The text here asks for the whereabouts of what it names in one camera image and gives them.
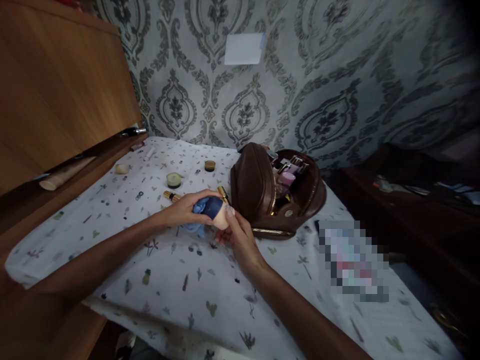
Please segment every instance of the hand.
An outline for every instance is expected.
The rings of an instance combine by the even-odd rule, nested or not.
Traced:
[[[195,214],[192,212],[198,200],[209,196],[222,197],[218,192],[209,189],[188,193],[155,215],[159,217],[159,222],[167,227],[176,227],[188,223],[213,225],[214,223],[208,215]]]
[[[268,265],[259,251],[250,223],[238,211],[234,215],[230,208],[226,211],[226,220],[230,226],[225,230],[218,230],[215,241],[222,245],[231,243],[235,259],[243,273],[250,278],[256,271]]]

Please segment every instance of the person's left hand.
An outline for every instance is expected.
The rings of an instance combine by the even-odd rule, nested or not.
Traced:
[[[198,200],[209,196],[222,197],[218,192],[209,189],[188,193],[155,215],[158,216],[159,221],[163,225],[168,227],[176,227],[188,223],[213,225],[214,223],[208,215],[195,214],[192,212]]]

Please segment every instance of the blue cloth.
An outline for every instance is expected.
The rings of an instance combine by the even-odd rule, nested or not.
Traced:
[[[205,205],[207,204],[209,199],[210,199],[210,196],[207,196],[207,197],[204,197],[203,199],[198,200],[196,204],[193,205],[193,210],[191,212],[194,214],[201,214],[204,211]],[[204,224],[192,222],[188,224],[183,224],[181,227],[187,230],[189,233],[197,233],[198,236],[202,239],[205,237]]]

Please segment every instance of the fingernail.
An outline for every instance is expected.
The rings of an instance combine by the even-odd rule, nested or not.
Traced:
[[[231,217],[234,216],[234,213],[232,212],[232,208],[231,208],[230,206],[228,206],[228,205],[226,206],[226,216],[227,216],[228,218],[231,218]]]

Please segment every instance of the gold zipper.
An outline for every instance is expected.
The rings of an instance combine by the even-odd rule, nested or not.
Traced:
[[[268,213],[269,215],[272,215],[272,213],[274,212],[275,201],[277,201],[277,181],[275,180],[275,174],[273,169],[271,170],[271,174],[273,177],[273,201],[271,202],[270,212]]]
[[[251,230],[256,233],[265,233],[265,234],[271,234],[271,235],[281,235],[281,236],[294,236],[294,232],[290,231],[282,231],[282,230],[269,230],[269,229],[261,229],[261,228],[256,228],[252,227]]]

